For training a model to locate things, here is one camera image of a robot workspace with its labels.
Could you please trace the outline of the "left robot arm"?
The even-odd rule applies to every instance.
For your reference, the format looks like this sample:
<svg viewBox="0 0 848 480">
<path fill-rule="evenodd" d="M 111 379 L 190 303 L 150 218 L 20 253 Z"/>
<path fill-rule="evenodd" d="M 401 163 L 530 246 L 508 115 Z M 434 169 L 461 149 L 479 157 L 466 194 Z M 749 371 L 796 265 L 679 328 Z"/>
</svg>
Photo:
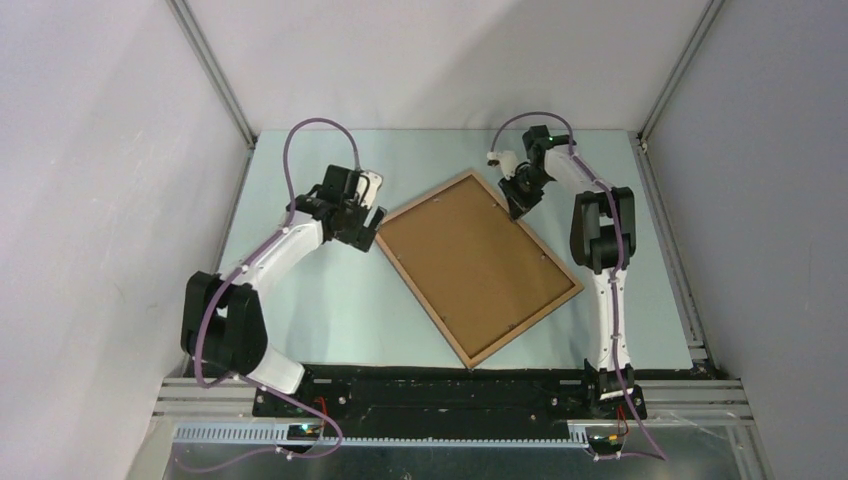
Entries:
<svg viewBox="0 0 848 480">
<path fill-rule="evenodd" d="M 272 345 L 263 306 L 276 284 L 327 242 L 366 252 L 386 214 L 376 205 L 382 175 L 330 165 L 324 179 L 286 207 L 280 224 L 243 258 L 216 273 L 198 271 L 186 285 L 180 346 L 201 362 L 278 391 L 292 416 L 316 403 L 306 369 Z"/>
</svg>

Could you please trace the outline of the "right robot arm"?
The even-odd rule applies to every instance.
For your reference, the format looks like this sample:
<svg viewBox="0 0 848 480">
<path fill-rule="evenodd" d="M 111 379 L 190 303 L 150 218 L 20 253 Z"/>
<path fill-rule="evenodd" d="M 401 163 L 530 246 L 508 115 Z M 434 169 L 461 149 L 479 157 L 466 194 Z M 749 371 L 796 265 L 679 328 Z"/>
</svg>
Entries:
<svg viewBox="0 0 848 480">
<path fill-rule="evenodd" d="M 635 389 L 624 321 L 627 268 L 636 251 L 634 193 L 611 185 L 589 167 L 569 134 L 532 126 L 522 142 L 524 161 L 513 151 L 491 148 L 487 164 L 501 171 L 498 186 L 513 221 L 538 205 L 552 182 L 575 191 L 570 252 L 574 263 L 592 274 L 597 313 L 581 402 L 591 416 L 606 418 Z"/>
</svg>

